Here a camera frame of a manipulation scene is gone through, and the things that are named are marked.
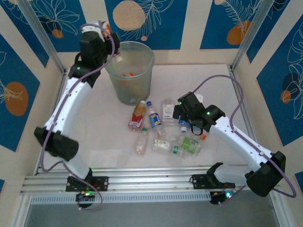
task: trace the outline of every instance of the white table surface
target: white table surface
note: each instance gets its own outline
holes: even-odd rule
[[[226,65],[163,65],[154,66],[151,80],[151,94],[148,101],[160,111],[160,102],[167,97],[177,101],[188,91],[193,91],[204,79],[215,74],[229,75]],[[205,107],[214,104],[230,116],[238,101],[231,80],[215,78],[204,84],[198,91],[204,96]],[[136,132],[128,129],[128,122],[134,106],[119,102],[105,70],[96,81],[92,94],[83,103],[75,121],[71,138],[79,142],[79,151],[89,167],[181,167],[205,166],[216,162],[226,164],[245,164],[223,141],[208,134],[202,141],[198,156],[161,154],[151,150],[152,131],[148,149],[143,156],[134,153]],[[234,124],[247,133],[239,110]],[[178,125],[165,127],[166,138],[179,135]],[[45,155],[45,166],[55,161]]]

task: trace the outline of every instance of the plastic bin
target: plastic bin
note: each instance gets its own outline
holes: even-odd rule
[[[138,42],[121,42],[119,51],[122,60],[113,58],[106,70],[118,99],[126,105],[137,105],[150,95],[155,56],[148,46]]]

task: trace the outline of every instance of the purple cable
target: purple cable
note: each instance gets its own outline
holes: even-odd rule
[[[71,92],[74,90],[74,88],[75,88],[83,79],[85,79],[86,77],[89,77],[90,75],[92,75],[92,74],[94,74],[94,73],[96,73],[96,72],[99,72],[99,71],[101,71],[104,67],[106,67],[106,66],[109,64],[109,62],[113,59],[114,54],[115,54],[115,42],[114,42],[113,37],[111,36],[111,34],[110,34],[108,31],[104,30],[101,26],[98,26],[98,25],[95,25],[95,24],[84,24],[84,25],[82,25],[82,26],[80,27],[80,29],[82,29],[82,28],[85,27],[85,26],[94,26],[94,27],[98,27],[98,28],[101,29],[102,32],[106,33],[107,36],[109,37],[111,43],[112,43],[112,52],[111,52],[111,55],[110,55],[110,58],[108,59],[108,61],[105,62],[101,67],[99,67],[98,69],[93,70],[92,72],[89,72],[89,73],[85,74],[84,76],[82,76],[80,79],[78,79],[78,80],[72,85],[72,87],[69,89],[69,91],[67,92],[66,96],[64,97],[64,99],[62,100],[62,102],[61,102],[61,104],[60,104],[60,106],[59,106],[59,108],[58,108],[58,111],[57,111],[57,113],[56,113],[56,115],[55,115],[55,117],[54,117],[54,119],[53,119],[53,122],[54,122],[54,123],[57,121],[57,119],[58,119],[58,117],[59,117],[59,115],[60,115],[60,113],[61,113],[61,110],[63,109],[64,104],[66,103],[66,100],[67,100],[68,97],[69,97],[69,94],[71,94]],[[42,169],[42,171],[45,172],[45,173],[51,171],[51,170],[52,170],[55,166],[57,166],[58,164],[63,163],[63,161],[59,161],[59,162],[56,162],[54,165],[52,165],[49,169],[45,169],[45,168],[44,168],[44,153],[45,153],[45,148],[46,148],[47,142],[48,142],[48,140],[49,140],[49,138],[50,138],[50,136],[51,136],[51,133],[52,133],[52,131],[53,131],[54,123],[51,125],[51,127],[50,127],[50,129],[49,129],[49,131],[48,131],[48,133],[47,133],[47,135],[46,135],[46,137],[45,137],[45,140],[44,140],[44,143],[43,143],[43,146],[42,146],[42,150],[41,150],[41,155],[40,155],[40,165],[41,165],[41,169]],[[75,177],[78,181],[80,181],[80,182],[86,184],[88,187],[90,187],[91,189],[93,189],[93,190],[100,196],[100,198],[101,198],[101,203],[100,203],[100,205],[97,206],[96,208],[93,208],[93,209],[82,209],[82,208],[80,208],[80,206],[79,206],[79,202],[80,202],[80,201],[78,202],[79,208],[82,209],[82,210],[87,210],[87,211],[95,211],[95,210],[100,209],[100,208],[101,208],[101,205],[102,205],[102,202],[103,202],[101,193],[100,193],[95,187],[93,187],[91,184],[89,184],[88,182],[84,181],[83,179],[81,179],[81,178],[79,178],[77,175],[75,175],[75,174],[66,166],[65,163],[63,163],[63,166],[64,166],[64,168],[65,168],[71,175],[73,175],[73,177]]]
[[[239,101],[239,104],[237,105],[237,107],[235,108],[235,110],[232,112],[232,115],[231,115],[231,118],[230,118],[230,125],[231,125],[231,129],[241,138],[243,139],[245,142],[247,142],[250,146],[252,146],[258,153],[262,153],[262,151],[256,147],[253,143],[251,143],[249,140],[247,140],[244,136],[242,136],[240,133],[238,133],[237,131],[234,130],[234,125],[232,123],[233,121],[233,117],[235,116],[236,112],[239,110],[239,108],[241,107],[242,103],[243,103],[243,100],[244,100],[244,91],[243,91],[243,87],[241,86],[241,84],[235,79],[235,78],[232,78],[230,76],[226,76],[226,75],[214,75],[214,76],[211,76],[211,77],[208,77],[207,79],[205,79],[194,91],[196,92],[205,82],[207,82],[208,80],[212,79],[212,78],[215,78],[215,77],[226,77],[226,78],[229,78],[231,79],[232,81],[234,81],[238,87],[240,88],[241,90],[241,99]],[[280,167],[278,167],[278,165],[276,163],[274,163],[273,160],[271,160],[267,155],[263,154],[262,155],[264,158],[266,158],[276,169],[277,171],[283,176],[283,178],[286,180],[286,182],[288,183],[289,187],[291,188],[293,194],[290,195],[288,193],[285,193],[283,191],[280,191],[278,189],[273,189],[274,191],[278,192],[278,193],[281,193],[285,196],[288,196],[290,198],[295,198],[297,196],[297,192],[295,191],[295,188],[293,186],[293,184],[290,182],[290,180],[288,179],[288,177],[285,175],[285,173],[283,173],[283,171],[280,169]]]

